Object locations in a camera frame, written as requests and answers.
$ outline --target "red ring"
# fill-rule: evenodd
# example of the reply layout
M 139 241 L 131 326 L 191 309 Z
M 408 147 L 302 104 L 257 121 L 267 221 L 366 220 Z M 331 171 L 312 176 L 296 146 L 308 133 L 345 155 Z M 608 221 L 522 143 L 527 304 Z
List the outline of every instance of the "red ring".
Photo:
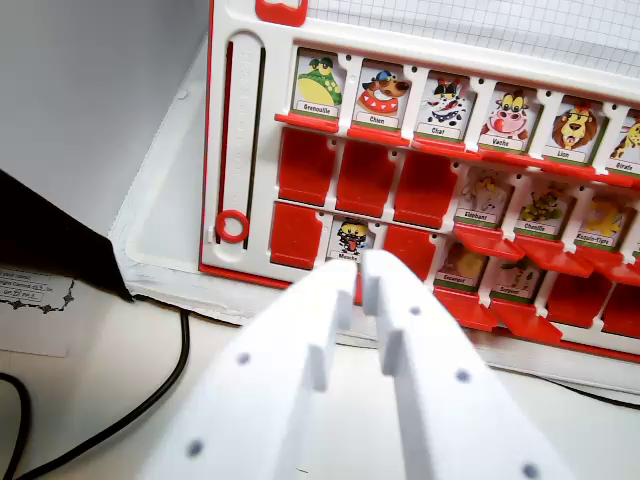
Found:
M 235 218 L 242 225 L 242 231 L 238 235 L 229 235 L 224 228 L 226 227 L 227 218 Z M 227 243 L 240 243 L 249 236 L 249 220 L 242 212 L 237 210 L 225 210 L 220 212 L 216 219 L 216 233 Z

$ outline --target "white wall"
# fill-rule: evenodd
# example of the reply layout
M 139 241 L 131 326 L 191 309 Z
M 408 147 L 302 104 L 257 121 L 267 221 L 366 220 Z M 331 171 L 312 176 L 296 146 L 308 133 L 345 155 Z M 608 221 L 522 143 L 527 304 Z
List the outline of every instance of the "white wall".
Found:
M 0 2 L 0 168 L 106 234 L 207 24 L 208 0 Z

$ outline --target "white table surface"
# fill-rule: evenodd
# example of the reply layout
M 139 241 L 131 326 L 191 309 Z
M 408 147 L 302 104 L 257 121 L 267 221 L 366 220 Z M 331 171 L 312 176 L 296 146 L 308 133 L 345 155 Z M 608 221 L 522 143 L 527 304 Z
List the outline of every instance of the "white table surface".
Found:
M 164 381 L 180 349 L 178 312 L 78 284 L 69 307 L 76 322 L 66 358 L 0 351 L 0 371 L 20 377 L 34 418 L 20 472 L 60 455 L 108 426 Z M 238 329 L 191 317 L 185 374 L 153 414 L 47 478 L 135 477 L 159 434 L 204 367 Z M 579 479 L 637 479 L 640 412 L 575 394 L 536 378 L 498 371 L 520 408 L 544 432 Z M 329 391 L 314 398 L 299 468 L 305 479 L 404 478 L 392 383 L 375 350 L 339 346 Z M 0 382 L 0 472 L 13 448 L 17 395 Z

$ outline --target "character card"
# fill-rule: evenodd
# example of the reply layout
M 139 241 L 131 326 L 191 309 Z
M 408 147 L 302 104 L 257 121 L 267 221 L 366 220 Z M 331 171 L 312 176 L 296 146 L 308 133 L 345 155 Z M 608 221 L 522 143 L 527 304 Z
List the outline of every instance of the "character card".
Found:
M 410 88 L 401 65 L 364 60 L 353 109 L 353 124 L 399 131 Z
M 589 165 L 605 121 L 601 103 L 565 96 L 543 156 L 556 162 Z
M 640 111 L 629 110 L 619 135 L 620 143 L 613 149 L 607 170 L 640 177 Z
M 467 250 L 461 243 L 454 243 L 433 283 L 441 287 L 477 292 L 488 260 L 486 255 Z
M 476 94 L 469 79 L 431 71 L 422 94 L 415 135 L 461 142 Z
M 328 120 L 338 118 L 346 76 L 335 53 L 298 49 L 291 111 Z
M 527 257 L 517 262 L 502 260 L 490 296 L 518 303 L 533 303 L 543 276 L 544 270 Z
M 612 196 L 594 197 L 574 243 L 607 251 L 617 250 L 622 243 L 622 232 L 632 216 L 626 203 L 625 199 Z
M 566 183 L 533 181 L 514 232 L 549 240 L 559 239 L 573 207 L 573 197 L 566 193 L 568 189 Z
M 494 228 L 500 225 L 513 187 L 507 173 L 471 167 L 458 200 L 455 221 Z
M 495 150 L 526 152 L 541 110 L 536 91 L 499 83 L 489 108 L 478 143 Z
M 375 235 L 367 223 L 351 218 L 334 218 L 329 238 L 328 258 L 345 258 L 357 263 L 362 261 L 364 250 L 373 248 Z

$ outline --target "white grid panel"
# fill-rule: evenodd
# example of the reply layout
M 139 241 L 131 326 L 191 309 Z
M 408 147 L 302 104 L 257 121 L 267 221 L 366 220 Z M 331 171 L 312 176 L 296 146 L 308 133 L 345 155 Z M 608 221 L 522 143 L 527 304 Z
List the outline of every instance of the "white grid panel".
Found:
M 639 3 L 625 0 L 309 0 L 308 15 L 639 78 Z

